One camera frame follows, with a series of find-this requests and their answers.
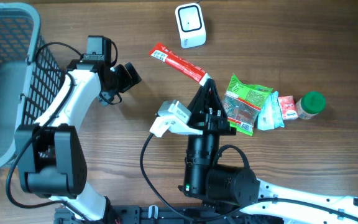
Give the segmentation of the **green snack bag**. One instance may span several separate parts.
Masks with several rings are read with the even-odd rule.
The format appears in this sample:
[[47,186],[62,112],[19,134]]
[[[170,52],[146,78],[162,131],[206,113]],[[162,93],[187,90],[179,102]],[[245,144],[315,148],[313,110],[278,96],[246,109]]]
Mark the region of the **green snack bag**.
[[222,100],[231,127],[252,136],[257,117],[272,91],[266,86],[244,84],[233,74]]

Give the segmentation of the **small orange box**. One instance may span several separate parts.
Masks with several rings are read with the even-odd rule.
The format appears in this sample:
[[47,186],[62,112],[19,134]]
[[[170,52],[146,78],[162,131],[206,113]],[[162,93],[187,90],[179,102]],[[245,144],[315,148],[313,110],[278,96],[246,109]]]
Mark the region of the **small orange box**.
[[279,96],[278,103],[282,112],[283,120],[293,120],[298,118],[293,96]]

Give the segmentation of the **light blue snack packet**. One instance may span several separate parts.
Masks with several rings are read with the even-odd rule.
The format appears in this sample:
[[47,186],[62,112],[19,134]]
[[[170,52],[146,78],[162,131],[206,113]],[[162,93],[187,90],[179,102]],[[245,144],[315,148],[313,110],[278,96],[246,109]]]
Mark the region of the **light blue snack packet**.
[[278,103],[278,91],[275,91],[268,96],[257,117],[257,129],[267,131],[284,127],[285,124]]

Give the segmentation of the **grey plastic basket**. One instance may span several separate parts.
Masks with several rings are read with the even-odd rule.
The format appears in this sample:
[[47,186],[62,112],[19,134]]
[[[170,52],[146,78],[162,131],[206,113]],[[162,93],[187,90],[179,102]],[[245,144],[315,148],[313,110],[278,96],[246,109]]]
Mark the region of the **grey plastic basket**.
[[40,16],[25,3],[0,3],[0,168],[16,155],[14,133],[50,106],[62,85],[59,66],[43,49]]

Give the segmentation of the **white barcode scanner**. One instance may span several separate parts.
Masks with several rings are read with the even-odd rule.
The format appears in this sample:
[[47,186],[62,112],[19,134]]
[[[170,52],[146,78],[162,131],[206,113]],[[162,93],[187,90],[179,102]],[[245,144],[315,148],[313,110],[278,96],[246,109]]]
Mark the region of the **white barcode scanner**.
[[206,28],[203,13],[198,3],[179,5],[175,9],[180,45],[189,49],[205,44]]

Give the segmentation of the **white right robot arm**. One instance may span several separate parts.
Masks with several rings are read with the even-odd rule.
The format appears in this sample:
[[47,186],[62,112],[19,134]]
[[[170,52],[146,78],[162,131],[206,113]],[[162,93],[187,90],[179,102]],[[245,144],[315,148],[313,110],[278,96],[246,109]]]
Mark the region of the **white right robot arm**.
[[214,80],[199,88],[188,106],[189,127],[185,175],[179,190],[202,200],[219,216],[242,212],[281,218],[285,223],[358,223],[358,196],[328,196],[273,185],[256,177],[245,153],[220,146],[221,136],[233,136]]

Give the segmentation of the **red Nescafe coffee stick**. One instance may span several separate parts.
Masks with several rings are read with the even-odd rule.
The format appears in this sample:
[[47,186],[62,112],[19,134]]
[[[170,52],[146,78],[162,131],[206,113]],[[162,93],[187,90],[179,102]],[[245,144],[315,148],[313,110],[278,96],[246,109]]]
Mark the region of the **red Nescafe coffee stick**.
[[196,66],[191,62],[177,56],[161,42],[158,42],[152,48],[152,50],[149,52],[149,55],[153,58],[161,60],[167,65],[173,67],[175,70],[182,72],[182,74],[196,81],[201,86],[204,86],[207,80],[211,79],[210,75],[201,67]]

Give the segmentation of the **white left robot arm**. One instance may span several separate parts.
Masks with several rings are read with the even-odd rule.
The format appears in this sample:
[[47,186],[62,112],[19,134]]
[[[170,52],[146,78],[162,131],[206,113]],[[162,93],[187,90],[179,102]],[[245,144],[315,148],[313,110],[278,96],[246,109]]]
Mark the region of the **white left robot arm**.
[[120,96],[140,81],[130,62],[113,67],[103,60],[73,60],[52,104],[33,124],[16,129],[11,170],[18,171],[25,193],[46,199],[36,208],[59,203],[78,222],[121,222],[110,200],[87,181],[78,130],[96,97]]

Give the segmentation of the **green lid jar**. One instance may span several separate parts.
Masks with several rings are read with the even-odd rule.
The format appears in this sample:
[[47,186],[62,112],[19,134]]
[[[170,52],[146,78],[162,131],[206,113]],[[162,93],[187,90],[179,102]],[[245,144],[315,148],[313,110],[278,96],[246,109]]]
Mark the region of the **green lid jar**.
[[295,107],[299,118],[311,119],[325,109],[326,99],[320,92],[311,91],[300,98]]

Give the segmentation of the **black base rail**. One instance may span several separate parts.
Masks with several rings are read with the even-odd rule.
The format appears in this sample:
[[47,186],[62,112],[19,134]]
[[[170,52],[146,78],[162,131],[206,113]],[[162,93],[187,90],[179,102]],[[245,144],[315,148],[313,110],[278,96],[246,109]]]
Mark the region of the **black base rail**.
[[[84,220],[77,219],[75,214],[66,208],[57,208],[54,214],[54,224],[76,224],[84,223]],[[138,205],[113,206],[112,214],[98,223],[110,224],[175,224],[190,223],[189,220],[180,217],[167,207],[152,205],[140,207]],[[210,223],[236,223],[236,224],[283,224],[282,218],[268,215],[246,215],[236,212],[232,215],[211,220]]]

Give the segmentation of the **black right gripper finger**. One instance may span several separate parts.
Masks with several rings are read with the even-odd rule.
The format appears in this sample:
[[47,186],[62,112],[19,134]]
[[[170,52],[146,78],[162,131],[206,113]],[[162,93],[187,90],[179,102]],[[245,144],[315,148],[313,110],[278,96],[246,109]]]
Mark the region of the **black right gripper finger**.
[[213,79],[210,79],[209,81],[210,81],[211,107],[214,111],[216,111],[217,116],[227,118],[227,113],[226,113],[223,103],[219,97],[216,83]]
[[208,79],[206,83],[198,89],[196,95],[193,97],[190,104],[188,105],[187,108],[192,114],[205,113],[211,81],[212,79]]

